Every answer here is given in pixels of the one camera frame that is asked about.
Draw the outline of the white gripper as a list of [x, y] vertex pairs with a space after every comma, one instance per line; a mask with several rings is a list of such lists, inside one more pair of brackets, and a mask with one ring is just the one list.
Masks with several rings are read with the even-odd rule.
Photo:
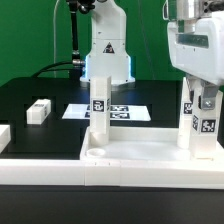
[[200, 78], [201, 109], [213, 110], [224, 85], [224, 0], [165, 0], [163, 19], [172, 66], [190, 74], [190, 101]]

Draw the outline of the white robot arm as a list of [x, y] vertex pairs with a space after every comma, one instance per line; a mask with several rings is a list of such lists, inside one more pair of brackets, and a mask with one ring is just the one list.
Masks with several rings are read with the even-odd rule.
[[[133, 83], [126, 52], [126, 14], [114, 0], [95, 0], [92, 11], [92, 47], [85, 58], [88, 83], [94, 76], [110, 76], [114, 86]], [[190, 87], [201, 82], [202, 110], [216, 105], [224, 85], [224, 0], [165, 0], [169, 56], [184, 71]]]

